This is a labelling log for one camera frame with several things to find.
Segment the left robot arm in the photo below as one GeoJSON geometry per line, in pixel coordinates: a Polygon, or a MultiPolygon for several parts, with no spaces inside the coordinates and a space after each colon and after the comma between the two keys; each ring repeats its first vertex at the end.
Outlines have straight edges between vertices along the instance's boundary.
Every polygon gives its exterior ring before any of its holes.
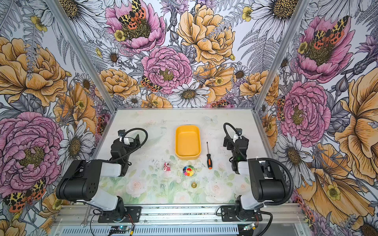
{"type": "Polygon", "coordinates": [[[66,170],[56,187],[60,200],[85,203],[100,211],[100,220],[133,223],[135,220],[120,196],[111,195],[99,187],[101,177],[124,177],[132,165],[130,155],[140,149],[148,140],[143,128],[119,130],[118,138],[111,145],[108,160],[75,160],[66,170]]]}

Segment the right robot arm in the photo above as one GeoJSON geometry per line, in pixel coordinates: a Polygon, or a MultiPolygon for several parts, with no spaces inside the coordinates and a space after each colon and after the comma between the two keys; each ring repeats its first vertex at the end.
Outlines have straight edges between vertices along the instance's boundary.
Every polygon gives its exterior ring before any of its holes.
{"type": "Polygon", "coordinates": [[[242,135],[242,130],[229,123],[223,124],[223,129],[223,146],[232,153],[229,160],[232,171],[247,177],[250,190],[239,195],[233,207],[220,208],[222,221],[262,220],[262,208],[282,205],[292,196],[293,176],[283,163],[273,158],[247,158],[249,139],[242,135]]]}

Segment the yellow plastic bin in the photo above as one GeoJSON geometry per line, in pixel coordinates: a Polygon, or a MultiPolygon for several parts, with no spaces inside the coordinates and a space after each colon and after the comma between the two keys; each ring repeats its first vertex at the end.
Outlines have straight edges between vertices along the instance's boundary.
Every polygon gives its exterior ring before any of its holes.
{"type": "Polygon", "coordinates": [[[176,129],[175,154],[181,160],[195,160],[201,154],[200,130],[195,125],[182,125],[176,129]]]}

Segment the small pink toy figure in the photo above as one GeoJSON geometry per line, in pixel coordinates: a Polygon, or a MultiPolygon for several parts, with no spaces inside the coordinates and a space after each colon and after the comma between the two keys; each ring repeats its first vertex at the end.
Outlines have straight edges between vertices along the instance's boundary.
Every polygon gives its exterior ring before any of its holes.
{"type": "Polygon", "coordinates": [[[166,172],[171,171],[170,163],[169,163],[169,162],[165,162],[165,163],[164,163],[164,165],[163,165],[163,170],[166,171],[166,172]]]}

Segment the rainbow flower toy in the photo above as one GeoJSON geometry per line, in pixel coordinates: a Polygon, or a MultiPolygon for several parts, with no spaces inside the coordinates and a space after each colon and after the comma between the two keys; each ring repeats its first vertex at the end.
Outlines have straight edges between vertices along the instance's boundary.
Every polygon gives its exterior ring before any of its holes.
{"type": "Polygon", "coordinates": [[[195,168],[192,165],[185,166],[183,168],[184,176],[191,177],[195,174],[195,168]]]}

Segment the small right circuit board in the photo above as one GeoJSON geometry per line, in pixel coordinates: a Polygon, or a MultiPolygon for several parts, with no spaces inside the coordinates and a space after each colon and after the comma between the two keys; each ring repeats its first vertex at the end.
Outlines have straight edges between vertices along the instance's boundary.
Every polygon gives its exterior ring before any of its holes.
{"type": "Polygon", "coordinates": [[[243,231],[249,231],[249,230],[255,230],[256,229],[256,225],[255,223],[251,223],[249,225],[246,225],[244,228],[243,228],[243,231]]]}

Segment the green circuit board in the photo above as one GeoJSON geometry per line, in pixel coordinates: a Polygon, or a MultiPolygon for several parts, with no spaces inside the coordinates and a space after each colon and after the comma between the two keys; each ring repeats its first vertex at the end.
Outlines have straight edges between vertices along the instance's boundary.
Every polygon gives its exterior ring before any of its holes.
{"type": "Polygon", "coordinates": [[[130,231],[130,227],[129,226],[112,226],[110,228],[110,231],[109,233],[110,234],[125,234],[125,233],[128,233],[130,231]]]}

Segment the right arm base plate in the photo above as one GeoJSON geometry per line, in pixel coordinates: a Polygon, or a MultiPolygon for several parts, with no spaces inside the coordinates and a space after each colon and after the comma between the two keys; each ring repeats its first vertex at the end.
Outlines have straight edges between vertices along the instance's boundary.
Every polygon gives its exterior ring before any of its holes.
{"type": "Polygon", "coordinates": [[[254,210],[244,210],[236,206],[221,206],[220,216],[223,222],[261,221],[262,215],[254,210]]]}

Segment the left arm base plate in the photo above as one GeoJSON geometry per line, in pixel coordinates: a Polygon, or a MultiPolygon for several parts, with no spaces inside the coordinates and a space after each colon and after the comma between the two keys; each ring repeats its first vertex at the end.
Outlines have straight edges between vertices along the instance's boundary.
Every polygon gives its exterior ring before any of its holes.
{"type": "Polygon", "coordinates": [[[105,211],[98,223],[138,223],[141,216],[141,206],[125,206],[123,210],[105,211]]]}

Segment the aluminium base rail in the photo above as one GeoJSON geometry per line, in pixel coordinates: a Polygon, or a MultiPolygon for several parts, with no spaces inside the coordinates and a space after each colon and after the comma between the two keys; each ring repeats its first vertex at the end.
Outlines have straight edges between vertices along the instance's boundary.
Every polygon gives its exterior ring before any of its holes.
{"type": "MultiPolygon", "coordinates": [[[[182,204],[182,205],[126,205],[132,215],[132,222],[137,226],[144,225],[189,225],[189,224],[248,224],[244,217],[232,216],[227,210],[234,209],[233,204],[182,204]]],[[[63,206],[53,223],[58,226],[110,226],[120,225],[120,221],[99,223],[98,216],[87,205],[63,206]]],[[[305,216],[298,204],[267,206],[262,209],[273,215],[273,224],[304,223],[305,216]]]]}

